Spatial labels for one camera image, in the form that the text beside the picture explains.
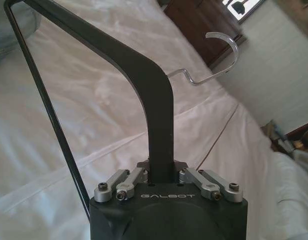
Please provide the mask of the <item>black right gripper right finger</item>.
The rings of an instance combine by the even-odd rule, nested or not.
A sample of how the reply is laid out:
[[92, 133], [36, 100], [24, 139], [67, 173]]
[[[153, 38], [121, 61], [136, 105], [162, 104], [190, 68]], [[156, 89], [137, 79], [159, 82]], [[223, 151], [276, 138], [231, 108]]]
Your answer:
[[183, 167], [178, 173], [181, 184], [194, 184], [203, 198], [217, 202], [224, 198], [228, 202], [241, 202], [242, 190], [235, 182], [228, 182], [212, 170], [196, 170]]

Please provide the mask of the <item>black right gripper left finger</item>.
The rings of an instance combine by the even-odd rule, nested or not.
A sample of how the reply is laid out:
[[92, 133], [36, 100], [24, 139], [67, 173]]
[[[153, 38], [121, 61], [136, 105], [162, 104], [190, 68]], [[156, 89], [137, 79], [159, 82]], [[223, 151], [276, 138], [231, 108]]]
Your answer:
[[132, 171], [119, 169], [107, 181], [100, 182], [94, 189], [94, 201], [106, 203], [112, 198], [127, 201], [134, 197], [137, 186], [146, 186], [150, 183], [149, 176], [149, 161], [138, 162]]

